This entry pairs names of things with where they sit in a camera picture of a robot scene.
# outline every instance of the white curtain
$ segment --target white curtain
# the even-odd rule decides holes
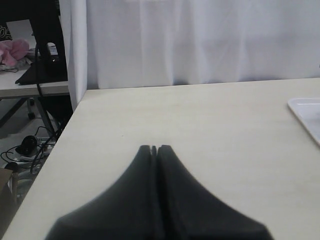
[[[60,0],[73,105],[86,89],[320,76],[319,0]]]

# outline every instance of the gray floor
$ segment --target gray floor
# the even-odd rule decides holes
[[[0,101],[0,116],[3,116],[10,106],[14,104],[15,100],[5,99]],[[38,110],[35,106],[32,111],[36,117],[33,120],[28,118],[27,104],[25,103],[9,121],[0,128],[0,153],[21,144],[22,140],[28,135],[34,135],[39,126],[43,126],[43,121],[40,118]],[[39,130],[38,136],[47,137],[48,134],[45,129]],[[0,159],[0,168],[5,162]]]

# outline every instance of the stuffed animal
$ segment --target stuffed animal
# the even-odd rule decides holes
[[[29,43],[24,39],[0,41],[0,64],[13,67],[28,51]]]

